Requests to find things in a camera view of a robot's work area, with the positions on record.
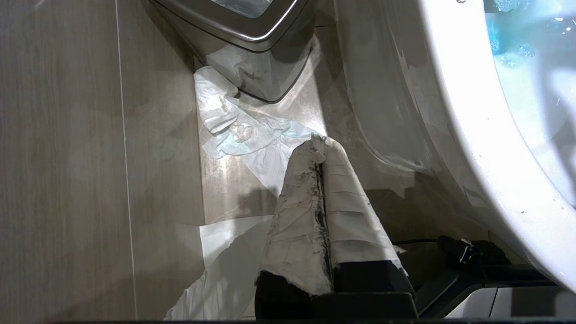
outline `tile floor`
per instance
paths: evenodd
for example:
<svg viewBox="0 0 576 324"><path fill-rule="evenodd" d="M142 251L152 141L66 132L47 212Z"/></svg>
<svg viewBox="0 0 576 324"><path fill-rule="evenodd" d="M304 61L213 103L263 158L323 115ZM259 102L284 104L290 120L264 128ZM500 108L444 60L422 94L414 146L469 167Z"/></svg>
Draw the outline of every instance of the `tile floor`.
<svg viewBox="0 0 576 324"><path fill-rule="evenodd" d="M198 226L271 214L238 157L214 160L195 109L190 52L140 0L0 3L0 321L161 319L204 271ZM314 48L276 104L347 151L393 239L488 233L435 181L383 165L347 98L331 0ZM402 255L413 282L433 247Z"/></svg>

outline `trash can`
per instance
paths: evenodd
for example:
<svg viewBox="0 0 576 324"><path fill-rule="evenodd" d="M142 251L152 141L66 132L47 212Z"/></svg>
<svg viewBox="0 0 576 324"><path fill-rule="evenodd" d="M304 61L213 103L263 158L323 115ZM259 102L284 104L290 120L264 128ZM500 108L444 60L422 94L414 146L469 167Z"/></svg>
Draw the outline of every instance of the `trash can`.
<svg viewBox="0 0 576 324"><path fill-rule="evenodd" d="M200 61L239 89L280 100L298 78L318 0L149 0Z"/></svg>

